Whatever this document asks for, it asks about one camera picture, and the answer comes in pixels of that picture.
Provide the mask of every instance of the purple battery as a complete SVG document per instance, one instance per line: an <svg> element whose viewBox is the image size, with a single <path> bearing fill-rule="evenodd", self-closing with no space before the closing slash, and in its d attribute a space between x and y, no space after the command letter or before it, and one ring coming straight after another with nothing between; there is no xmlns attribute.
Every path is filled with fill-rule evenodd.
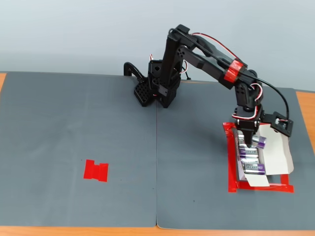
<svg viewBox="0 0 315 236"><path fill-rule="evenodd" d="M258 135L253 135L252 145L254 147L264 149L266 145L266 138Z"/></svg>
<svg viewBox="0 0 315 236"><path fill-rule="evenodd" d="M266 173L265 165L244 163L244 172L246 174L264 175Z"/></svg>
<svg viewBox="0 0 315 236"><path fill-rule="evenodd" d="M256 148L239 147L240 157L258 158L258 150Z"/></svg>

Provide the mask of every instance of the black bracket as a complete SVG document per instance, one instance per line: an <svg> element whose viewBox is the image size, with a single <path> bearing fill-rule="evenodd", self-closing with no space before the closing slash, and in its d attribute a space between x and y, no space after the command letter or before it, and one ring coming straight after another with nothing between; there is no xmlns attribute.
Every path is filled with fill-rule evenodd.
<svg viewBox="0 0 315 236"><path fill-rule="evenodd" d="M170 85L166 85L160 79L162 60L151 60L149 62L148 77L144 77L138 69L129 62L124 64L124 75L131 74L137 77L139 83L133 93L143 107L149 105L154 99L158 100L164 108L167 108L176 96L177 88L181 82L178 75Z"/></svg>
<svg viewBox="0 0 315 236"><path fill-rule="evenodd" d="M263 114L261 122L271 124L271 128L288 137L291 137L292 135L293 121L290 119L287 120L285 116L278 112L274 112L273 114Z"/></svg>

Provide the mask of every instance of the small red tape piece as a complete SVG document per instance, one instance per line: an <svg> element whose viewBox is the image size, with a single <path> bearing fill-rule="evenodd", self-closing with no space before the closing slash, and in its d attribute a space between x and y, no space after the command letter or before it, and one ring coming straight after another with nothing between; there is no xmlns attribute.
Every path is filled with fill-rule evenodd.
<svg viewBox="0 0 315 236"><path fill-rule="evenodd" d="M286 193L294 193L294 186L289 184L289 175L280 175L281 183L269 183L269 187L251 187L247 181L237 180L236 153L233 128L236 128L234 123L225 122L223 127L227 139L228 151L228 192L236 193L237 189L256 190L256 191L278 191Z"/></svg>
<svg viewBox="0 0 315 236"><path fill-rule="evenodd" d="M83 178L107 182L108 164L100 163L95 165L94 163L93 160L86 160Z"/></svg>
<svg viewBox="0 0 315 236"><path fill-rule="evenodd" d="M240 71L242 67L243 67L243 64L240 61L234 60L231 63L230 67L228 68L224 76L224 79L231 83L234 83L238 76L238 72Z"/></svg>

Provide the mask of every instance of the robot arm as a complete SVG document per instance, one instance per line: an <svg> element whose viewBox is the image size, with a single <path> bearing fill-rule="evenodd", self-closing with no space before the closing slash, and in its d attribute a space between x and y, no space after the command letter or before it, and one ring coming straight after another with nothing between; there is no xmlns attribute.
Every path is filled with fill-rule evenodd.
<svg viewBox="0 0 315 236"><path fill-rule="evenodd" d="M204 56L194 53L195 48L200 49ZM149 62L147 78L131 63L125 63L124 75L134 74L139 81L134 94L142 106L147 106L153 99L157 99L165 108L170 105L181 81L183 60L205 71L226 88L235 87L238 107L232 116L249 147L261 122L270 123L275 130L291 135L291 120L276 112L273 115L264 113L261 105L262 84L256 72L247 70L247 65L240 59L231 59L202 37L190 35L189 29L183 25L170 30L163 60Z"/></svg>

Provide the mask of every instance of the gray mat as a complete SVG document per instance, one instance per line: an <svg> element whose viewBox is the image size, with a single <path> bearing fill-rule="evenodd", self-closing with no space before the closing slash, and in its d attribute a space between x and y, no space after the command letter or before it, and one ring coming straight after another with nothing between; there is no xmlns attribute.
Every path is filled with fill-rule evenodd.
<svg viewBox="0 0 315 236"><path fill-rule="evenodd" d="M157 112L157 224L172 229L314 230L315 157L293 89L281 92L295 122L290 149L295 193L227 191L226 136L234 90L182 83L168 109ZM264 88L268 113L285 114L281 98Z"/></svg>
<svg viewBox="0 0 315 236"><path fill-rule="evenodd" d="M8 73L0 225L156 224L156 105L143 109L133 87L123 76ZM109 163L107 183L83 179L86 159Z"/></svg>

